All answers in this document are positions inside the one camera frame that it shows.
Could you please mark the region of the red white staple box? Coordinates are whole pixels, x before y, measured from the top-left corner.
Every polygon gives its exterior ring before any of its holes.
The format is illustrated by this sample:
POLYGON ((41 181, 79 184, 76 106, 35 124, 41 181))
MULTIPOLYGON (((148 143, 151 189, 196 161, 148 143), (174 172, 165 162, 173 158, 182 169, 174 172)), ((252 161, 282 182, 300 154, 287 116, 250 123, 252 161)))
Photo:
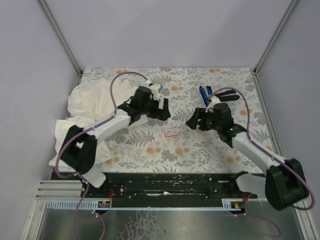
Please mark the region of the red white staple box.
POLYGON ((179 128, 170 128, 170 129, 166 129, 164 133, 165 133, 165 136, 168 138, 168 137, 180 135, 181 131, 179 128))

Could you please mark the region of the blue stapler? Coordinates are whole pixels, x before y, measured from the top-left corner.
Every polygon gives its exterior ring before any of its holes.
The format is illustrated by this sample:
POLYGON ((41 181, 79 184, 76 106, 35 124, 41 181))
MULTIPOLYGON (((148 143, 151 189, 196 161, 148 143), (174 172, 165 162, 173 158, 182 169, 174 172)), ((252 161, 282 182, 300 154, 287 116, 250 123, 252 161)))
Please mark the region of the blue stapler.
POLYGON ((200 86, 199 92, 201 94, 205 106, 207 107, 210 103, 209 96, 213 93, 212 88, 210 86, 206 86, 205 88, 203 86, 200 86))

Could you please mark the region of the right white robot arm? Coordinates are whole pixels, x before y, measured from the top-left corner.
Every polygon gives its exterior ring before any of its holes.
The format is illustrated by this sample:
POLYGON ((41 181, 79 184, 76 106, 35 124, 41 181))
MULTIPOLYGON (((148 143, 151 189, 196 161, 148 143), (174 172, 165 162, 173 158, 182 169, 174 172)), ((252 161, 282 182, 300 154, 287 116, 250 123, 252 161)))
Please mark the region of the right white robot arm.
POLYGON ((242 192, 268 200, 276 210, 283 210, 309 196, 302 165, 294 158, 288 160, 263 145, 254 142, 243 126, 236 124, 226 103, 212 108, 197 107, 186 122, 192 130, 214 130, 220 140, 251 160, 263 177, 242 173, 235 181, 242 192))

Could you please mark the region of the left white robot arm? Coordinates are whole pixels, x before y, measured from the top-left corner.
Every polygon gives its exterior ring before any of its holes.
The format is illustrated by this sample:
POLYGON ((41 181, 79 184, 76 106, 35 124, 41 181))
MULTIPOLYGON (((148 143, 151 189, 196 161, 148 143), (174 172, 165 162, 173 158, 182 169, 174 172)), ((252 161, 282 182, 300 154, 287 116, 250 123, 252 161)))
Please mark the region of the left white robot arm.
POLYGON ((159 107, 161 88, 160 84, 153 83, 139 86, 129 100, 116 107, 115 113, 86 128, 71 126, 57 155, 55 170, 59 170, 59 161, 63 161, 83 180, 100 188, 106 176, 95 163, 97 146, 117 131, 139 121, 142 116, 161 121, 169 119, 169 100, 164 98, 163 108, 159 107))

